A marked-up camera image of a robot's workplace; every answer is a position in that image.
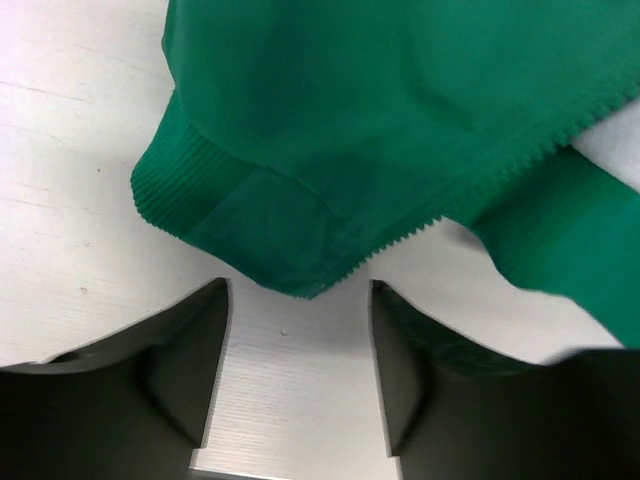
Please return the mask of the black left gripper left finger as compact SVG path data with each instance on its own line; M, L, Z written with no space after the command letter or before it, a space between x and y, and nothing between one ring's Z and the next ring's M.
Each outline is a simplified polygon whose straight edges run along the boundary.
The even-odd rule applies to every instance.
M185 479L204 443L230 294L171 307L42 363L1 370L5 479Z

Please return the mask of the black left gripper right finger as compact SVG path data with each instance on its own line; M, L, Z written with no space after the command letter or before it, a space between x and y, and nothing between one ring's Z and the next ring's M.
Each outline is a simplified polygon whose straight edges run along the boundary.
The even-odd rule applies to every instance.
M587 349L535 365L371 285L389 453L405 479L635 479L639 353Z

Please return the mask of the green varsity jacket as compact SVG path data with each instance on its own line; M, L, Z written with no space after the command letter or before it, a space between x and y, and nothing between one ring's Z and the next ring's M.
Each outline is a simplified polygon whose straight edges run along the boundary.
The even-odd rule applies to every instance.
M635 1L173 1L150 224L312 298L440 218L639 343L639 196L571 146L639 93Z

